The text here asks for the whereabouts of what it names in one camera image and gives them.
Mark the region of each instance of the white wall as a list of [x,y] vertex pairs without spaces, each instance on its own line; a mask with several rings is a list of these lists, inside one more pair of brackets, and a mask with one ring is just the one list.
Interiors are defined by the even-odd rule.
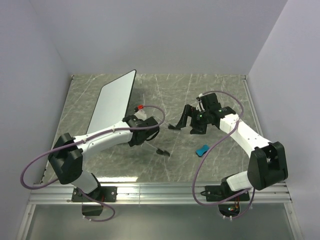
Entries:
[[72,73],[248,74],[287,0],[30,0]]
[[[53,43],[27,0],[0,2],[0,235],[16,237],[30,191],[19,176],[50,149],[70,84]],[[27,172],[38,181],[45,159]]]
[[320,239],[320,1],[289,0],[249,73],[263,132],[286,149],[306,240]]

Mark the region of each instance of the gray marble surface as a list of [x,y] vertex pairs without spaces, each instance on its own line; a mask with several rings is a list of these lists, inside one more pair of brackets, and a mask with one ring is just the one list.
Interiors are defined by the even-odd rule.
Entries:
[[[86,133],[93,114],[99,92],[103,85],[120,75],[81,74],[75,75],[68,92],[55,139],[63,133],[72,136]],[[166,121],[160,127],[159,135],[150,143],[167,150],[170,157],[156,154],[155,149],[144,143],[129,147],[127,144],[106,149],[84,163],[84,169],[94,173],[105,182],[190,182],[201,158],[195,150],[204,144],[213,145],[225,135],[214,126],[208,126],[206,135],[190,135],[187,126],[181,131],[169,130],[167,124],[175,125],[185,104],[196,105],[195,98],[208,90],[222,90],[236,96],[244,106],[243,120],[255,131],[254,116],[240,75],[208,74],[137,74],[129,107],[138,104],[153,104],[162,107]],[[218,93],[223,107],[230,106],[237,113],[240,108],[226,95]],[[160,118],[157,110],[146,109],[150,116]],[[249,158],[236,142],[228,138],[218,145],[203,164],[198,181],[220,181],[222,178],[245,171]],[[50,166],[45,171],[43,181],[55,178]]]

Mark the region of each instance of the black mounting plate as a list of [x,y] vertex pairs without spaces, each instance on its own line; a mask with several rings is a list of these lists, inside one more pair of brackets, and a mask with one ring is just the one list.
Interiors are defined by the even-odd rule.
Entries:
[[[102,186],[101,191],[104,195],[104,203],[114,203],[117,199],[117,187],[116,186]],[[87,203],[91,202],[89,199],[79,193],[77,188],[73,189],[71,202],[74,203]]]
[[[230,195],[222,195],[221,194],[221,186],[217,185],[217,186],[205,186],[204,187],[205,191],[201,192],[202,196],[205,196],[205,199],[207,202],[219,202],[221,200],[224,200],[228,197],[231,197],[232,195],[235,195],[240,191],[233,191]],[[243,193],[241,195],[239,195],[239,202],[245,202],[245,201],[249,201],[250,200],[250,196],[249,193]]]

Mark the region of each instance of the blue sponge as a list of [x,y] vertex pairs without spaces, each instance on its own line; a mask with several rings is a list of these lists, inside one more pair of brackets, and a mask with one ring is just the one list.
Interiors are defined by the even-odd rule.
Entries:
[[202,157],[203,154],[205,154],[209,150],[209,146],[207,144],[203,145],[202,148],[198,149],[195,151],[195,153],[199,156]]

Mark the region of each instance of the marble tabletop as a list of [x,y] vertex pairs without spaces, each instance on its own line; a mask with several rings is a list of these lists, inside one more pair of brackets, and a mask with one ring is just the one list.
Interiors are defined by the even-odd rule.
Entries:
[[[120,74],[78,74],[73,77],[65,101],[55,140],[63,133],[83,135],[88,129],[99,92],[105,84]],[[190,135],[191,127],[169,130],[175,125],[185,104],[196,105],[196,97],[208,90],[222,90],[236,96],[244,106],[242,119],[255,131],[257,126],[241,75],[209,74],[137,74],[129,102],[128,113],[139,104],[160,106],[166,113],[165,123],[158,136],[150,141],[154,147],[170,152],[171,156],[156,154],[156,150],[144,143],[129,147],[120,144],[97,153],[83,163],[84,169],[95,174],[102,182],[191,182],[201,161],[195,153],[204,144],[213,145],[225,135],[214,126],[208,126],[206,135]],[[237,113],[240,108],[230,97],[218,93],[223,107],[229,106]],[[160,118],[157,110],[146,109],[148,116]],[[198,181],[220,181],[231,174],[245,171],[249,158],[237,143],[228,138],[218,145],[204,162]],[[48,165],[43,182],[55,178]]]

